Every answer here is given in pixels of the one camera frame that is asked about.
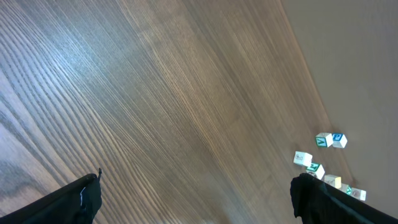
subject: gray floor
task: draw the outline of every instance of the gray floor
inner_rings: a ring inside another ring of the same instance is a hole
[[[348,137],[348,184],[397,218],[398,2],[283,3],[332,125]]]

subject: brown wooden surface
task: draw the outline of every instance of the brown wooden surface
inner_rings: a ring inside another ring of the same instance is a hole
[[[98,223],[295,223],[352,182],[278,0],[0,2],[0,215],[103,169]]]

